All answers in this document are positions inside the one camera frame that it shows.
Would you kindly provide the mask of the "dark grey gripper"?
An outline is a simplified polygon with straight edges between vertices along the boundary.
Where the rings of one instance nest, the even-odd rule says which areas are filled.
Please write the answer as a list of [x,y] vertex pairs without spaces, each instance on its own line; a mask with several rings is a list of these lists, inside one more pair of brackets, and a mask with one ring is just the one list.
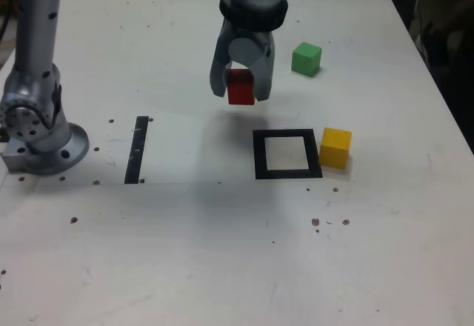
[[224,21],[210,68],[210,87],[223,97],[227,87],[227,69],[231,61],[244,65],[253,75],[253,94],[257,101],[270,97],[273,80],[275,45],[271,33],[255,32]]

